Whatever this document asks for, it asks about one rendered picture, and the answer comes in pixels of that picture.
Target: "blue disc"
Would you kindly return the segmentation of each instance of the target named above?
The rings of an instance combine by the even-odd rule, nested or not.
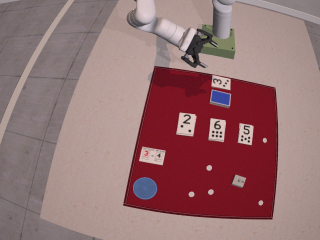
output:
[[[151,199],[157,193],[157,184],[151,178],[141,177],[133,184],[133,192],[140,199]]]

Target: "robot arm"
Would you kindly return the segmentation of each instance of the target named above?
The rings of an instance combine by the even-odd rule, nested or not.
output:
[[[212,36],[208,32],[201,29],[195,30],[190,27],[187,30],[172,21],[156,17],[156,4],[154,0],[135,0],[136,9],[131,10],[126,20],[134,28],[155,34],[160,38],[165,39],[169,43],[175,45],[182,52],[186,52],[181,58],[192,67],[200,65],[203,68],[207,66],[199,61],[199,53],[205,43],[211,43],[215,47],[218,44],[212,41]],[[230,3],[235,0],[219,0],[219,2]],[[201,39],[202,34],[207,36],[206,39]],[[193,57],[194,62],[189,60],[189,55]]]

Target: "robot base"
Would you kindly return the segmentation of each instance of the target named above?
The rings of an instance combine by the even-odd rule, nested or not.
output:
[[[202,30],[213,35],[212,25],[202,24]],[[236,43],[235,43],[235,30],[231,28],[230,36],[226,39],[217,38],[213,35],[212,40],[215,41],[219,47],[215,47],[209,42],[203,45],[201,49],[201,54],[214,55],[218,57],[223,57],[227,59],[234,59],[236,53]]]

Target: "gray tile floor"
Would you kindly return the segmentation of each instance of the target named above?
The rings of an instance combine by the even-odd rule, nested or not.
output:
[[[0,4],[0,120],[67,0]],[[59,133],[86,61],[118,0],[75,0],[40,53],[0,145],[0,240],[94,240],[40,219]],[[320,67],[320,25],[304,21]]]

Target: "red mat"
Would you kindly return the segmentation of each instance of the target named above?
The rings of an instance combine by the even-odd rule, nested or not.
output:
[[[154,68],[124,206],[194,217],[273,218],[276,89],[233,78],[230,83],[230,90],[219,89],[211,86],[211,74]],[[230,107],[210,104],[212,90],[231,94]],[[196,115],[194,136],[177,135],[179,113]],[[224,142],[208,140],[210,118],[226,121]],[[252,145],[238,143],[239,124],[254,126]],[[142,147],[164,150],[163,165],[139,161]],[[235,175],[246,178],[242,188],[232,185]],[[140,178],[156,183],[156,194],[150,199],[141,199],[133,191]]]

